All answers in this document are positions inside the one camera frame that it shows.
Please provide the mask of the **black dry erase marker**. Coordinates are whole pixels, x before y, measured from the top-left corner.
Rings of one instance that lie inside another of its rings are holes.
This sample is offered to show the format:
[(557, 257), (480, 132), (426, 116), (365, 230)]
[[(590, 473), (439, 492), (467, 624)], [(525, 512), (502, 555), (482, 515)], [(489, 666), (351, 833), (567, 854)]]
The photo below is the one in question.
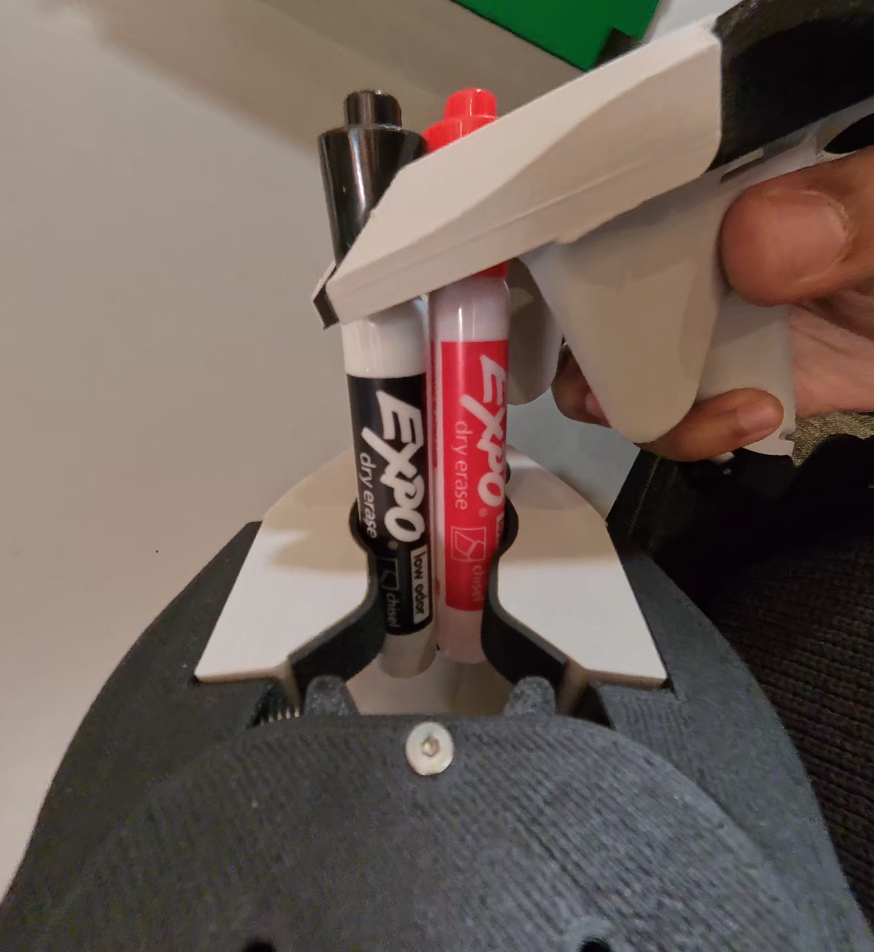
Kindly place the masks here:
[[(382, 90), (348, 94), (344, 124), (319, 136), (335, 266), (396, 173), (423, 154)], [(426, 318), (413, 300), (344, 324), (357, 508), (383, 611), (383, 671), (422, 673), (435, 656)]]

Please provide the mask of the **red dry erase marker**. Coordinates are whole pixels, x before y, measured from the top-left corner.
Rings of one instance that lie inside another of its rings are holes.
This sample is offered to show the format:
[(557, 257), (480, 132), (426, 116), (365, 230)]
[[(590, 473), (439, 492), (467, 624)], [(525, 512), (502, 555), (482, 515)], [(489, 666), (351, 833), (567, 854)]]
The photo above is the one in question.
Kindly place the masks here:
[(461, 663), (481, 642), (506, 504), (509, 264), (429, 294), (436, 639)]

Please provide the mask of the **person's right hand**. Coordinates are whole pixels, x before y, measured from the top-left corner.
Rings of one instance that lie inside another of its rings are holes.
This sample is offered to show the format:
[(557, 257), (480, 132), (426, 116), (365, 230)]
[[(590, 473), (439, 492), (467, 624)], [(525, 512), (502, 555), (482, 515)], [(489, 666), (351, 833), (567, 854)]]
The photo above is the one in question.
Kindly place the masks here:
[(790, 306), (796, 420), (874, 412), (874, 146), (753, 184), (720, 252), (742, 299)]

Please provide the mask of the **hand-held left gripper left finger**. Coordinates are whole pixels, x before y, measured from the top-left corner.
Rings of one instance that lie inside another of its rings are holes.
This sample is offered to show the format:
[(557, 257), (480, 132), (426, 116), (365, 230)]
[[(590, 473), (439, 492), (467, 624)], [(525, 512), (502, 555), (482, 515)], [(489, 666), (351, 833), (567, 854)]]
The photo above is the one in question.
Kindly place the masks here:
[(369, 554), (351, 531), (352, 474), (313, 474), (272, 506), (195, 668), (203, 683), (271, 679), (299, 704), (383, 648)]

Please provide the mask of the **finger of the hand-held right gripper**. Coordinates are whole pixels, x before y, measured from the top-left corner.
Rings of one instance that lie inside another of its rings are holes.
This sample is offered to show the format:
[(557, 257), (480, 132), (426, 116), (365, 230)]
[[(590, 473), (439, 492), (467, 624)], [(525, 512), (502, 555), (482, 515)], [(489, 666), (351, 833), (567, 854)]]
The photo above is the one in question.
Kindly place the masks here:
[(510, 404), (522, 406), (550, 389), (562, 331), (524, 264), (510, 265)]
[(755, 388), (783, 418), (749, 450), (790, 455), (786, 314), (730, 298), (719, 268), (721, 221), (750, 178), (709, 170), (722, 136), (715, 20), (657, 36), (398, 172), (316, 290), (324, 323), (516, 259), (626, 439), (650, 443), (697, 399)]

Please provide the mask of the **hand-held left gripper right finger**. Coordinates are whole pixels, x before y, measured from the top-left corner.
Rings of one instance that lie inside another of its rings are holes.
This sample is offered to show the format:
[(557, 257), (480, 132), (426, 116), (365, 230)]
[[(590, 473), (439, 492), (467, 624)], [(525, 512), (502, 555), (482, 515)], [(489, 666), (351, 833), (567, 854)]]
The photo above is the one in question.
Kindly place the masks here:
[(603, 517), (527, 457), (508, 459), (501, 547), (482, 647), (510, 683), (537, 676), (574, 710), (601, 684), (653, 690), (668, 678)]

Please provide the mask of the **green plastic storage box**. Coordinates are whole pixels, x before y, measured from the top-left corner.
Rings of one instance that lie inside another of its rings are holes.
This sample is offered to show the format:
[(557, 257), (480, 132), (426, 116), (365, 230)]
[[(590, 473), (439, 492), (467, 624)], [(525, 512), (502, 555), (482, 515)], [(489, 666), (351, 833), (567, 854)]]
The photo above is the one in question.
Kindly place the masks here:
[(456, 5), (581, 70), (642, 41), (658, 1), (457, 1)]

